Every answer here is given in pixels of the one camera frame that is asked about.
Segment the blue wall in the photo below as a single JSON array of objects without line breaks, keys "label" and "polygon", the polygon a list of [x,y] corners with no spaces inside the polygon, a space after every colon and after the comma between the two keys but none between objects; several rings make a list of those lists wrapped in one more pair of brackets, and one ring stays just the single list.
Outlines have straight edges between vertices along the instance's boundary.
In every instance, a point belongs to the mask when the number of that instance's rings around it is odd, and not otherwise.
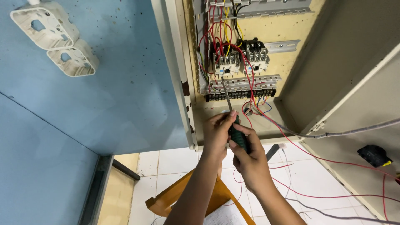
[{"label": "blue wall", "polygon": [[100,60],[70,78],[0,2],[0,92],[98,154],[187,147],[149,0],[58,0]]},{"label": "blue wall", "polygon": [[0,94],[0,224],[77,224],[98,155]]}]

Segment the green screwdriver handle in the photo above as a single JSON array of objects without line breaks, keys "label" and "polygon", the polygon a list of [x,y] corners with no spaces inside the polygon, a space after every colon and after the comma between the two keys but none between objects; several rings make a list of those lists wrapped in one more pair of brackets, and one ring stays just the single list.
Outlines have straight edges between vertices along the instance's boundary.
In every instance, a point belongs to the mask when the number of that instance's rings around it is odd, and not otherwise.
[{"label": "green screwdriver handle", "polygon": [[[236,115],[236,120],[234,123],[239,124],[239,115]],[[231,126],[230,138],[232,141],[240,145],[247,152],[247,154],[250,153],[250,146],[246,135],[243,132],[236,130],[233,125]]]}]

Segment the human hand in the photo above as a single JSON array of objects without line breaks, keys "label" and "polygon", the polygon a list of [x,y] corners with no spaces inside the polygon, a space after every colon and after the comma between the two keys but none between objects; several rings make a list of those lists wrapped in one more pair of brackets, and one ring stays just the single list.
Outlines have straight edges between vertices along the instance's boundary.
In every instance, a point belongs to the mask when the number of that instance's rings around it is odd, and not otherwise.
[{"label": "human hand", "polygon": [[229,141],[229,147],[235,154],[233,165],[242,174],[247,189],[253,194],[257,194],[267,188],[274,188],[264,147],[261,145],[256,131],[239,124],[233,124],[233,126],[236,130],[247,135],[250,143],[251,150],[247,154],[237,143],[232,140]]},{"label": "human hand", "polygon": [[202,156],[211,156],[222,162],[226,156],[228,130],[236,120],[237,112],[221,113],[209,118],[203,124],[204,148]]}]

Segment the paper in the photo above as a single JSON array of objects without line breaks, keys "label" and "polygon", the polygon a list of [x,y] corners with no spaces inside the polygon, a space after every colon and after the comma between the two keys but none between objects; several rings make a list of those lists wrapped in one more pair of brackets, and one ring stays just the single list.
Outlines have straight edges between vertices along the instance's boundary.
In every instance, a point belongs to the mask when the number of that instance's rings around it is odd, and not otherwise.
[{"label": "paper", "polygon": [[247,225],[239,209],[232,200],[210,213],[203,222],[203,225]]}]

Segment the forearm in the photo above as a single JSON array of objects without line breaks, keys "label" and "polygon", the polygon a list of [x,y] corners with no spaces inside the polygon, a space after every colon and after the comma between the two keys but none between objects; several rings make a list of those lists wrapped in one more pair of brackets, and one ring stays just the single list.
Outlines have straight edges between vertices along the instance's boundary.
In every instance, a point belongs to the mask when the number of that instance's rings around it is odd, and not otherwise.
[{"label": "forearm", "polygon": [[271,225],[306,225],[304,220],[279,193],[272,180],[263,191],[256,193]]},{"label": "forearm", "polygon": [[219,163],[215,157],[203,155],[182,195],[168,215],[165,225],[201,225],[210,202],[218,173]]}]

